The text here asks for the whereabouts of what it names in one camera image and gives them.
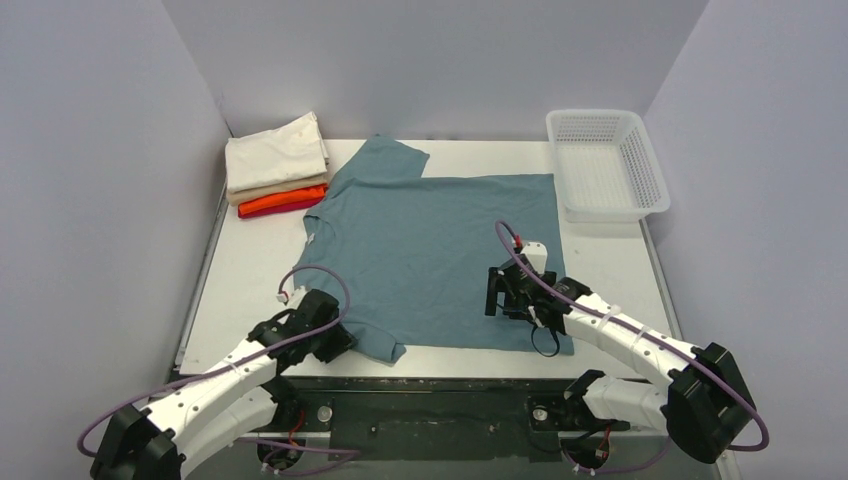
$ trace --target white plastic basket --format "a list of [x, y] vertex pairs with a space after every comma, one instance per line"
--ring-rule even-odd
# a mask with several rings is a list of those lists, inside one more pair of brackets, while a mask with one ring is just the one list
[[554, 178], [569, 222], [631, 222], [671, 205], [642, 119], [624, 110], [547, 116]]

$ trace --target white table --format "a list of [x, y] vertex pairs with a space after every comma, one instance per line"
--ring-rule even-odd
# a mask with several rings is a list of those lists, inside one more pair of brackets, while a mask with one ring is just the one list
[[[334, 173], [363, 140], [328, 140]], [[547, 142], [405, 141], [430, 154], [425, 177], [550, 173]], [[620, 305], [634, 318], [667, 335], [678, 333], [667, 314], [659, 267], [640, 222], [571, 224], [559, 207], [563, 258], [568, 275]], [[236, 209], [222, 211], [220, 234], [213, 235], [181, 344], [180, 373], [211, 367], [258, 322], [281, 309], [280, 278], [297, 263], [306, 234], [303, 211], [240, 220]], [[483, 308], [485, 299], [479, 299]], [[533, 352], [407, 346], [394, 365], [347, 352], [330, 364], [309, 357], [286, 375], [400, 378], [577, 378], [589, 368], [623, 378], [639, 378], [629, 367], [586, 343], [575, 341], [574, 356], [543, 358]]]

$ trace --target gray wall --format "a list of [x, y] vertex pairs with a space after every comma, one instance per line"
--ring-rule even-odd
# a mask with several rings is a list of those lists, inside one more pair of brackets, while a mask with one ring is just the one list
[[158, 0], [0, 3], [0, 478], [163, 380], [227, 136]]
[[545, 138], [560, 107], [645, 113], [706, 0], [165, 0], [233, 132]]
[[683, 332], [735, 353], [771, 426], [746, 480], [848, 471], [846, 25], [841, 0], [712, 0], [646, 117]]

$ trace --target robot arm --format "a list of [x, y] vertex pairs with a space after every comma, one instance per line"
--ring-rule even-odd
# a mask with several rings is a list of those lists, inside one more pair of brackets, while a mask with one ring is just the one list
[[[714, 343], [701, 349], [668, 338], [623, 315], [620, 308], [580, 282], [568, 277], [556, 281], [555, 272], [544, 270], [546, 250], [539, 243], [518, 244], [515, 253], [524, 269], [515, 260], [489, 269], [486, 315], [496, 313], [498, 296], [503, 294], [504, 312], [509, 318], [591, 343], [650, 382], [621, 380], [590, 370], [565, 392], [566, 401], [574, 409], [588, 409], [596, 420], [622, 420], [668, 432], [677, 446], [696, 460], [715, 462], [751, 416], [718, 385], [669, 349], [705, 366], [753, 405], [730, 352]], [[575, 305], [553, 297], [527, 275], [527, 268]], [[603, 316], [599, 318], [577, 306]], [[648, 337], [662, 339], [668, 348]]]
[[234, 365], [281, 341], [318, 329], [339, 315], [338, 301], [298, 289], [288, 309], [261, 322], [210, 371], [220, 375], [186, 385], [143, 409], [128, 405], [109, 421], [91, 467], [98, 480], [177, 480], [243, 434], [300, 410], [294, 388], [279, 374], [313, 354], [330, 362], [353, 347], [340, 324], [252, 361]]

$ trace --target bolt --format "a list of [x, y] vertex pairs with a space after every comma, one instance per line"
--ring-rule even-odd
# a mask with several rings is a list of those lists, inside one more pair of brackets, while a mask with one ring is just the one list
[[540, 422], [544, 422], [548, 419], [548, 411], [544, 408], [537, 408], [533, 410], [533, 418]]
[[318, 409], [318, 421], [327, 423], [333, 418], [333, 409], [327, 406]]

